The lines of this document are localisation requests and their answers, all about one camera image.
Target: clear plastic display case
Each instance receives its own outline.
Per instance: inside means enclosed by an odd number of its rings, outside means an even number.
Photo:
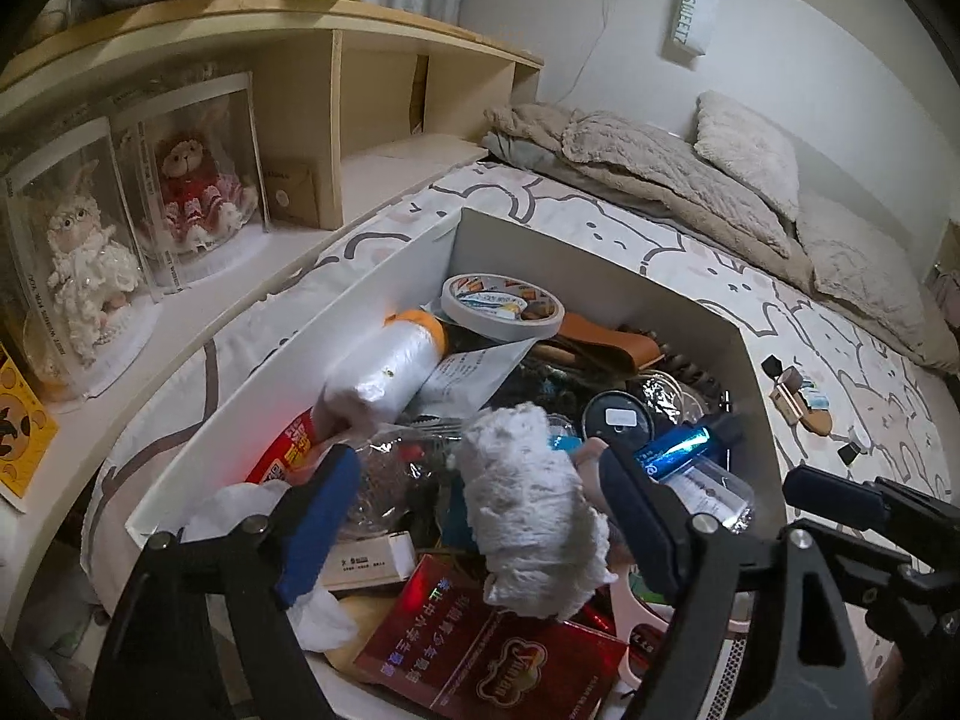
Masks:
[[[133,230],[167,292],[236,265],[265,242],[252,103],[251,74],[236,73],[112,118]]]
[[[105,118],[13,165],[3,187],[4,325],[48,400],[95,396],[157,322]]]

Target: red box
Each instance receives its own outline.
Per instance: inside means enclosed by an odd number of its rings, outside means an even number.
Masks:
[[[316,442],[308,409],[277,436],[256,466],[253,466],[246,481],[259,485],[270,479],[285,480],[290,471],[301,467],[307,453]]]
[[[471,579],[425,557],[354,664],[452,720],[586,720],[626,647],[575,623],[489,607]]]

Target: wooden bedside shelf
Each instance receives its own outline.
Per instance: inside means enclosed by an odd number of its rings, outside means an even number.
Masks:
[[[231,271],[165,298],[152,338],[61,430],[23,500],[0,503],[0,624],[10,641],[56,529],[128,420],[229,319],[383,205],[487,154],[493,105],[532,100],[542,61],[457,26],[364,2],[177,0],[71,28],[0,74],[0,133],[222,60],[253,70],[260,153],[311,167],[320,227],[280,229]]]

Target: cable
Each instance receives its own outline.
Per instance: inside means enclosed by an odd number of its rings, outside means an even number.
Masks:
[[[610,24],[610,14],[611,9],[613,9],[613,0],[603,0],[601,5],[601,14],[603,18],[603,26],[600,28],[600,33],[596,36],[593,41],[593,44],[590,46],[590,50],[587,52],[587,58],[584,59],[584,63],[580,66],[579,71],[577,71],[577,76],[573,79],[573,84],[566,91],[566,94],[559,98],[554,104],[560,105],[566,100],[570,95],[573,94],[574,90],[577,88],[577,85],[580,83],[584,75],[584,71],[587,69],[587,64],[593,57],[593,53],[596,51],[597,46],[600,45],[600,40],[603,38],[604,33],[607,31],[607,26]]]

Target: fluffy blanket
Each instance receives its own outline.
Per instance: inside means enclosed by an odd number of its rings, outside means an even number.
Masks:
[[[753,191],[700,160],[681,138],[611,113],[536,103],[491,109],[487,116],[493,130],[535,143],[598,185],[661,203],[683,225],[843,314],[912,362],[960,370],[956,338],[928,290],[920,289],[920,335],[896,333],[889,317],[866,316],[853,303],[819,292],[813,262],[776,214]]]

